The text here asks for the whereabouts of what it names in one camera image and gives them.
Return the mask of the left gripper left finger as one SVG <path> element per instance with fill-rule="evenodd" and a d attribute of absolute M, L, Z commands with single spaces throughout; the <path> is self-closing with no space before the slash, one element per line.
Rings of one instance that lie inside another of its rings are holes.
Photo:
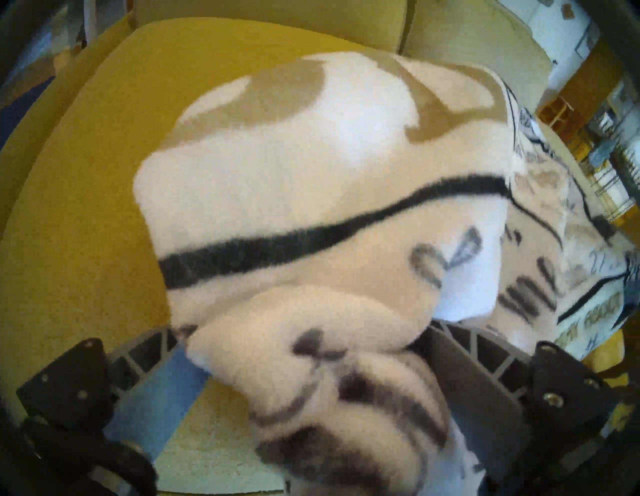
<path fill-rule="evenodd" d="M 158 480 L 154 462 L 208 377 L 168 327 L 109 353 L 97 337 L 78 342 L 16 390 L 27 475 Z"/>

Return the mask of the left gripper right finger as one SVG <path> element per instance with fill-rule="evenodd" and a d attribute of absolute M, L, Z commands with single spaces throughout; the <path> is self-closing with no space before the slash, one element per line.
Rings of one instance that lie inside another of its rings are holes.
<path fill-rule="evenodd" d="M 553 342 L 528 354 L 489 331 L 432 320 L 410 349 L 483 466 L 481 488 L 560 488 L 604 444 L 618 398 Z"/>

